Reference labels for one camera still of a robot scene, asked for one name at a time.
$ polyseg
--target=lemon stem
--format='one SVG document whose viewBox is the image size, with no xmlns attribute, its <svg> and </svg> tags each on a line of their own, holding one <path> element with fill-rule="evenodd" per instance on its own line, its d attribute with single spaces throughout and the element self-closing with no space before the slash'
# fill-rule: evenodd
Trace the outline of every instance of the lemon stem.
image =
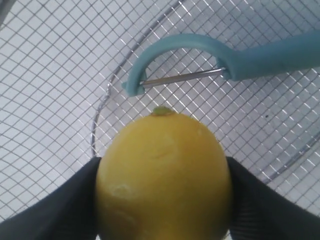
<svg viewBox="0 0 320 240">
<path fill-rule="evenodd" d="M 153 109 L 151 116 L 167 116 L 176 113 L 166 106 L 157 106 Z"/>
</svg>

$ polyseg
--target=blue peeler handle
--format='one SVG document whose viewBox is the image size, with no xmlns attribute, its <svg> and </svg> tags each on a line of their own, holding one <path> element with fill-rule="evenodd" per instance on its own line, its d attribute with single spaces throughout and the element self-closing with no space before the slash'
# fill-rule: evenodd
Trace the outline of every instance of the blue peeler handle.
<svg viewBox="0 0 320 240">
<path fill-rule="evenodd" d="M 140 55 L 128 81 L 122 84 L 129 97 L 145 93 L 140 82 L 147 79 L 146 68 L 155 58 L 181 48 L 198 49 L 216 57 L 217 67 L 226 68 L 223 78 L 233 81 L 320 67 L 318 30 L 244 51 L 233 50 L 209 36 L 178 34 L 160 39 Z"/>
</svg>

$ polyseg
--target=lemon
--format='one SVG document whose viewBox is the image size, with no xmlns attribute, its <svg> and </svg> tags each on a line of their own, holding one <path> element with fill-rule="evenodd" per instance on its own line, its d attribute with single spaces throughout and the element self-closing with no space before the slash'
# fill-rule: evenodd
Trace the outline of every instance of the lemon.
<svg viewBox="0 0 320 240">
<path fill-rule="evenodd" d="M 228 230 L 233 194 L 222 147 L 205 125 L 166 107 L 118 133 L 95 190 L 103 240 L 220 240 Z"/>
</svg>

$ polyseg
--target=metal grid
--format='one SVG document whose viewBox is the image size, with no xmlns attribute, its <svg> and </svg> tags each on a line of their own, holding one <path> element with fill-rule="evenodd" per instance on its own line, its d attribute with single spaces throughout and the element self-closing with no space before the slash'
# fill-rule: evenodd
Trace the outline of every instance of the metal grid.
<svg viewBox="0 0 320 240">
<path fill-rule="evenodd" d="M 125 124 L 167 104 L 202 121 L 227 155 L 320 215 L 320 69 L 242 82 L 207 77 L 130 99 L 120 87 L 140 53 L 164 36 L 207 34 L 243 50 L 319 30 L 318 16 L 318 0 L 15 1 L 0 31 L 0 221 L 90 160 L 99 105 L 99 155 Z M 157 58 L 147 74 L 214 65 L 206 53 L 181 49 Z"/>
</svg>

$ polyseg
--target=wire rack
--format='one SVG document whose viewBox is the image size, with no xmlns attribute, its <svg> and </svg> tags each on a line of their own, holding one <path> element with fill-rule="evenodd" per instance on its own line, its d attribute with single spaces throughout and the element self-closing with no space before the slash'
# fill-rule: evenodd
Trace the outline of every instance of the wire rack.
<svg viewBox="0 0 320 240">
<path fill-rule="evenodd" d="M 166 104 L 206 124 L 229 156 L 320 215 L 320 69 L 241 82 L 206 77 L 127 98 L 121 83 L 150 44 L 209 35 L 236 50 L 320 29 L 318 0 L 0 1 L 0 222 L 101 156 L 128 122 Z M 151 79 L 211 69 L 168 52 Z"/>
</svg>

